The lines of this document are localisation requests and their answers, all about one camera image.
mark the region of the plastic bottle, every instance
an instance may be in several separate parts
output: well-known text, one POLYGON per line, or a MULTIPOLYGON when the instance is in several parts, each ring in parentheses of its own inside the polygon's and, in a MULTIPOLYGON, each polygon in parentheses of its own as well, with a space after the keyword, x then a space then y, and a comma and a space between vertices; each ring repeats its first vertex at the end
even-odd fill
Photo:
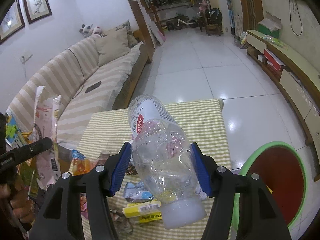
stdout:
POLYGON ((133 133, 132 158, 151 194, 161 202, 164 227, 183 227, 206 216, 184 131, 152 96, 139 96, 128 110, 133 133))

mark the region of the picture frame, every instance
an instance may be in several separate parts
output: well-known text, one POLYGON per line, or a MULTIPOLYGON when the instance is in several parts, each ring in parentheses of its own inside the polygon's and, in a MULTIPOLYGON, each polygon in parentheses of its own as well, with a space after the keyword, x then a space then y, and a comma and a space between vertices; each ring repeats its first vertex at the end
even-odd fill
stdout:
POLYGON ((23 0, 29 24, 52 15, 48 0, 23 0))
POLYGON ((0 24, 0 44, 25 26, 19 0, 15 0, 0 24))

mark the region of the red logo on label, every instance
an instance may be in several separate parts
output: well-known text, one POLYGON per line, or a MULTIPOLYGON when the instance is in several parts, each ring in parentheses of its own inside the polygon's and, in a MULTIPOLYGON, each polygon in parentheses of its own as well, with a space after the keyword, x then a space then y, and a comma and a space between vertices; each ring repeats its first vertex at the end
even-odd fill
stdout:
POLYGON ((143 125, 143 116, 142 114, 139 114, 138 120, 137 120, 137 133, 141 132, 142 125, 143 125))

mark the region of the wooden cabinet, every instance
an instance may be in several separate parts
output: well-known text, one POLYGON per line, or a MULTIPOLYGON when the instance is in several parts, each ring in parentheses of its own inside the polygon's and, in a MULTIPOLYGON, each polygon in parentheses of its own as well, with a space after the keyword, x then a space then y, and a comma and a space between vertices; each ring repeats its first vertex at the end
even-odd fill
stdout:
MULTIPOLYGON (((247 54, 257 61, 291 104, 305 131, 306 145, 314 144, 320 160, 320 115, 317 111, 317 108, 320 109, 320 73, 290 46, 281 48, 264 41, 263 34, 254 30, 247 30, 247 33, 247 41, 250 44, 247 54), (265 49, 270 50, 286 65, 280 80, 279 75, 268 68, 266 60, 261 62, 257 58, 265 49)), ((314 180, 320 180, 320 174, 314 180)))
POLYGON ((253 47, 255 47, 262 54, 264 53, 264 50, 267 48, 267 45, 263 41, 258 40, 250 34, 247 34, 247 42, 253 47))
POLYGON ((292 101, 298 108, 302 118, 305 119, 311 109, 307 101, 308 99, 306 98, 307 95, 304 94, 300 85, 285 69, 282 70, 280 84, 291 97, 292 101))
POLYGON ((320 116, 315 107, 310 109, 305 121, 310 130, 318 158, 320 159, 320 116))

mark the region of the yellow striped tablecloth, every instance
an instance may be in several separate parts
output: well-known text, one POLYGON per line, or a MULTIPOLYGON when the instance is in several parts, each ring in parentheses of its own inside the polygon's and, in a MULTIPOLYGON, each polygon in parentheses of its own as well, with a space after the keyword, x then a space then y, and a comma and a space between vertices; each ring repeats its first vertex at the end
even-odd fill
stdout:
MULTIPOLYGON (((220 100, 212 99, 169 104, 165 107, 185 131, 191 143, 198 143, 203 154, 213 157, 218 165, 230 169, 229 146, 220 104, 222 105, 220 100)), ((93 114, 77 150, 92 161, 96 160, 102 151, 118 153, 123 143, 130 141, 132 136, 127 112, 128 109, 121 109, 93 114)), ((108 198, 110 208, 122 210, 127 206, 128 203, 123 198, 123 190, 128 181, 139 182, 140 178, 126 175, 120 191, 113 198, 108 198)), ((203 203, 207 217, 190 226, 166 230, 162 220, 158 220, 143 226, 133 225, 131 235, 120 234, 119 237, 132 240, 201 239, 213 199, 208 198, 203 203)), ((84 218, 83 229, 85 238, 92 239, 89 222, 84 218)))

